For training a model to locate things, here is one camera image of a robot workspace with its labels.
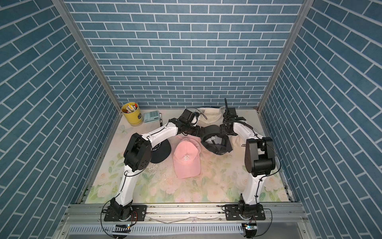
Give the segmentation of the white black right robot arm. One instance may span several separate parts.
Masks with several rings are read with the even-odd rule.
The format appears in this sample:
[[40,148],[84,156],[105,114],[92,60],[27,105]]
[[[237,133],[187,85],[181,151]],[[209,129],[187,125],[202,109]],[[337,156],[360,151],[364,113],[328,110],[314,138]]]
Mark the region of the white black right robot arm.
[[244,117],[238,116],[235,108],[228,106],[227,99],[224,103],[220,131],[226,135],[239,136],[245,143],[244,166],[249,179],[238,202],[239,215],[246,220],[264,220],[259,193],[264,178],[270,176],[276,168],[275,153],[272,151],[273,140],[259,135]]

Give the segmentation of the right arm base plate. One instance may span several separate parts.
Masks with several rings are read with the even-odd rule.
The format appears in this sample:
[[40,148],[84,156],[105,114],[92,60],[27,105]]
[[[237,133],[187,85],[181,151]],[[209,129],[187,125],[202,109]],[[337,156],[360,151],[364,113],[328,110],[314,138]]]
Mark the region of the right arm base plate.
[[227,221],[264,221],[266,219],[264,208],[261,204],[226,204],[221,208]]

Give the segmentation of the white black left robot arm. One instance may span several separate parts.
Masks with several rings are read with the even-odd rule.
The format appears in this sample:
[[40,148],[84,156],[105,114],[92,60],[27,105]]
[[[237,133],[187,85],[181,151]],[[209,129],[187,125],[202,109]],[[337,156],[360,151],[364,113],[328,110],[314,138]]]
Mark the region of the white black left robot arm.
[[178,134],[200,136],[202,128],[197,126],[202,113],[184,110],[176,119],[170,119],[164,126],[149,133],[134,133],[127,144],[124,156],[123,178],[117,195],[110,200],[110,208],[121,221],[129,219],[132,214],[133,191],[139,174],[149,165],[153,148],[170,137]]

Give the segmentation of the black baseball cap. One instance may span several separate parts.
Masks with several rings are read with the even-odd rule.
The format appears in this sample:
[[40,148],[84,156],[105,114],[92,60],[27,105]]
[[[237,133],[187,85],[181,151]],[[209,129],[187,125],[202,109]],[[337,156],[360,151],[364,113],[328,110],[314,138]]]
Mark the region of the black baseball cap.
[[163,162],[171,154],[171,151],[170,142],[166,139],[152,149],[150,162],[154,164]]

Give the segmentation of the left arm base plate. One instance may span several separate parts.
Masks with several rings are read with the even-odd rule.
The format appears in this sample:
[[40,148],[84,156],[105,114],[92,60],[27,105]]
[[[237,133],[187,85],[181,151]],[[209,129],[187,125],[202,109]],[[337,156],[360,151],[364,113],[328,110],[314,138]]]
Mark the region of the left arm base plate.
[[102,213],[104,213],[105,222],[142,222],[145,220],[146,212],[146,205],[127,206],[126,208],[122,209],[121,213],[116,212],[112,206],[108,206],[106,209],[102,210]]

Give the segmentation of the black cap with mesh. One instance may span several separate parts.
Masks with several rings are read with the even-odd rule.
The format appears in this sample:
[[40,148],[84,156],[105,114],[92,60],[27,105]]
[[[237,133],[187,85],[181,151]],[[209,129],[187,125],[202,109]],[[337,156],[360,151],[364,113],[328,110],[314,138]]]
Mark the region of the black cap with mesh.
[[210,125],[204,128],[201,142],[208,151],[216,155],[224,155],[233,151],[228,135],[222,134],[220,127],[217,125]]

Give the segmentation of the pink baseball cap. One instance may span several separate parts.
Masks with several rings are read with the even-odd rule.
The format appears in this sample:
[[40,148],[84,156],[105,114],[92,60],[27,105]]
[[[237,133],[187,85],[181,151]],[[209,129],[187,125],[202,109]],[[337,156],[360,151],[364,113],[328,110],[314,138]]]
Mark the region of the pink baseball cap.
[[178,178],[186,179],[199,176],[201,168],[200,143],[194,138],[184,137],[173,154],[173,164]]

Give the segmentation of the beige baseball cap with text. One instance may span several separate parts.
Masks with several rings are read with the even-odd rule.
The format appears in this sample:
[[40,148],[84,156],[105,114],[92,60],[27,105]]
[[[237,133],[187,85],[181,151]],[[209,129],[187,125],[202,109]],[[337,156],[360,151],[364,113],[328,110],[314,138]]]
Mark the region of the beige baseball cap with text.
[[246,147],[246,140],[243,140],[240,136],[231,136],[230,142],[233,150],[242,150]]

